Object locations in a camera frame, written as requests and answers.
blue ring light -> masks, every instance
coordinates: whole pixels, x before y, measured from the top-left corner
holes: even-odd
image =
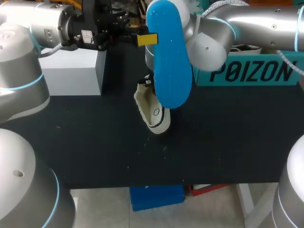
[[[298,21],[296,23],[296,31],[295,31],[295,37],[294,37],[294,51],[298,52],[298,36],[299,36],[299,29],[300,29],[300,24],[301,24],[301,20],[302,20],[302,15],[303,15],[303,10],[304,10],[304,6],[301,7],[300,12],[299,12],[299,17],[298,17]]]
[[[35,9],[36,7],[42,5],[42,4],[44,4],[44,2],[38,3],[38,4],[34,7],[34,9]],[[29,31],[30,31],[30,37],[31,37],[31,39],[32,39],[32,42],[33,42],[33,44],[34,44],[34,47],[35,47],[35,49],[36,49],[36,51],[37,51],[37,53],[38,53],[38,57],[40,57],[40,55],[41,55],[41,47],[40,47],[39,43],[37,42],[37,40],[35,39],[35,37],[34,37],[34,35],[33,35],[33,33],[32,33],[32,23],[29,24],[28,29],[29,29]]]
[[[149,51],[149,49],[147,48],[147,46],[145,46],[145,47],[146,47],[146,50],[150,53],[150,55],[154,56],[154,54],[152,54],[152,52]]]
[[[279,186],[277,187],[277,196],[278,196],[278,199],[279,199],[279,203],[280,203],[281,209],[282,209],[282,211],[284,212],[286,218],[290,221],[291,224],[293,224],[293,226],[294,226],[295,228],[298,228],[298,227],[295,225],[295,223],[289,218],[289,216],[287,215],[286,211],[285,211],[284,208],[283,208],[283,205],[282,205],[282,202],[281,202],[281,199],[280,199],[280,187],[279,187]]]
[[[37,83],[42,77],[43,77],[43,73],[42,73],[42,74],[39,76],[39,78],[37,78],[35,81],[33,81],[33,82],[31,82],[31,83],[28,83],[28,84],[26,84],[26,85],[19,86],[19,87],[15,87],[15,88],[1,88],[1,87],[0,87],[0,90],[16,91],[16,90],[24,89],[24,88],[27,88],[27,87],[29,87],[29,86],[34,85],[34,84]]]
[[[53,217],[53,215],[54,215],[54,213],[55,213],[55,211],[56,211],[56,207],[57,207],[58,200],[59,200],[59,182],[58,182],[58,178],[57,178],[57,176],[56,176],[56,174],[54,173],[53,170],[52,170],[52,172],[53,172],[53,174],[54,174],[54,176],[55,176],[55,178],[56,178],[56,182],[57,182],[57,197],[56,197],[56,201],[55,201],[55,204],[54,204],[54,208],[53,208],[51,214],[49,215],[47,221],[46,221],[45,224],[42,226],[42,228],[46,228],[47,225],[48,225],[48,223],[49,223],[50,220],[52,219],[52,217]]]
[[[234,30],[233,27],[232,27],[228,22],[226,22],[225,20],[220,19],[220,18],[216,18],[216,17],[210,17],[210,18],[208,18],[208,19],[217,20],[217,21],[219,21],[219,22],[224,23],[224,24],[227,25],[229,28],[231,28],[231,30],[233,31],[234,39],[237,38],[237,34],[236,34],[235,30]]]

teal box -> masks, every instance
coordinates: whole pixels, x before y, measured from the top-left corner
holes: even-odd
[[[304,3],[303,0],[294,0],[294,5],[301,5],[303,3]]]
[[[304,69],[304,53],[284,51],[295,66]],[[225,64],[213,72],[193,67],[198,86],[294,86],[301,75],[279,55],[228,55]]]

robotic arm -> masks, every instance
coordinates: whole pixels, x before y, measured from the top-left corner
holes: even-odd
[[[239,0],[220,1],[202,17],[190,15],[183,1],[171,0],[180,12],[190,62],[204,71],[220,68],[234,43],[264,48],[304,49],[303,7],[250,7]],[[127,42],[146,45],[153,70],[157,34],[147,26],[129,27],[126,12],[113,12],[110,0],[85,0],[73,6],[5,2],[0,6],[0,122],[42,110],[48,87],[38,58],[59,49],[104,51]],[[41,54],[41,48],[53,48]]]

white cable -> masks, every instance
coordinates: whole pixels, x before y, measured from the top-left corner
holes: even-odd
[[[59,50],[61,50],[63,48],[62,44],[58,44],[56,47],[54,47],[52,50],[48,51],[47,53],[43,53],[41,54],[40,58],[44,58],[44,57],[48,57],[56,52],[58,52]]]
[[[283,59],[284,62],[287,63],[295,72],[299,73],[300,75],[304,76],[304,71],[302,71],[300,68],[296,67],[292,62],[288,60],[288,58],[281,52],[281,51],[276,51],[277,54]]]
[[[216,1],[205,12],[202,13],[201,17],[204,18],[208,14],[210,14],[212,11],[215,11],[217,8],[219,8],[221,6],[228,5],[228,4],[237,4],[237,5],[249,6],[249,4],[247,4],[246,2],[241,1],[241,0]]]

black table surface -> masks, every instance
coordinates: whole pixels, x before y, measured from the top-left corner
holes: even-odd
[[[41,112],[0,127],[27,139],[68,188],[279,181],[304,134],[300,86],[193,87],[152,134],[133,94],[144,50],[107,52],[102,96],[52,96]]]

